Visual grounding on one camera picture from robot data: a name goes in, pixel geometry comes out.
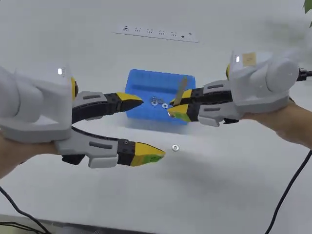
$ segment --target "sticker label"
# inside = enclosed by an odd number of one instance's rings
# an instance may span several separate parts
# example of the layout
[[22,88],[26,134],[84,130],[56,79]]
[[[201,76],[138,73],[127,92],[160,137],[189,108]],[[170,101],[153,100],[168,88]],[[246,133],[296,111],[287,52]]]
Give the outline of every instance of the sticker label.
[[256,65],[256,55],[255,52],[243,54],[242,62],[244,67],[255,66]]

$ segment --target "yellow joint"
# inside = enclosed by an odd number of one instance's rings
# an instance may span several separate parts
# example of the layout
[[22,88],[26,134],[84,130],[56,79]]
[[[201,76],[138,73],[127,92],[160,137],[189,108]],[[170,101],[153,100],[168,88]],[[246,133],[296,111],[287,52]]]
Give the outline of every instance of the yellow joint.
[[158,162],[165,156],[165,152],[151,145],[136,142],[135,156],[130,166],[136,167],[151,162]]
[[116,93],[118,95],[118,97],[120,98],[120,100],[122,101],[126,101],[126,100],[139,100],[142,101],[141,98],[139,98],[136,95],[132,95],[132,94],[126,94],[126,93]]
[[75,79],[72,77],[72,98],[75,100],[76,97],[76,86],[75,86]]
[[230,65],[228,65],[226,68],[226,78],[230,79]]

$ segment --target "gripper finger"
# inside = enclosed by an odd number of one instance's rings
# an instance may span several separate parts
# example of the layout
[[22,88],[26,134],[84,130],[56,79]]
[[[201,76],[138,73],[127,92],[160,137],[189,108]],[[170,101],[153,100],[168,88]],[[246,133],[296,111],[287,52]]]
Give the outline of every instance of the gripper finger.
[[128,111],[142,103],[142,99],[131,94],[80,92],[73,102],[72,124],[84,119],[98,119],[102,116]]
[[63,161],[78,165],[89,157],[90,168],[115,167],[117,164],[140,166],[158,162],[165,152],[148,144],[126,139],[99,136],[72,127],[72,137],[55,142]]

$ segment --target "plant leaf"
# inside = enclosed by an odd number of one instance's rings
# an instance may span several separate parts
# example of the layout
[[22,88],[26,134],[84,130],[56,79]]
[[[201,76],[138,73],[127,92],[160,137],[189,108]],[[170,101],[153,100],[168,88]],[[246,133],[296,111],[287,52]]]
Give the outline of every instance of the plant leaf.
[[308,13],[310,10],[312,10],[312,0],[305,0],[305,2],[304,2],[304,12]]

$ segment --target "human hand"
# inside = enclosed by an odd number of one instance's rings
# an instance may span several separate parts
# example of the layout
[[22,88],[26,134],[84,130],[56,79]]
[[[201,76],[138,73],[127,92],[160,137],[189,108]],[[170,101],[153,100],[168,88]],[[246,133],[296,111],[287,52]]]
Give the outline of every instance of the human hand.
[[246,114],[243,119],[255,120],[274,130],[286,141],[312,148],[312,112],[292,100],[283,109],[271,113]]

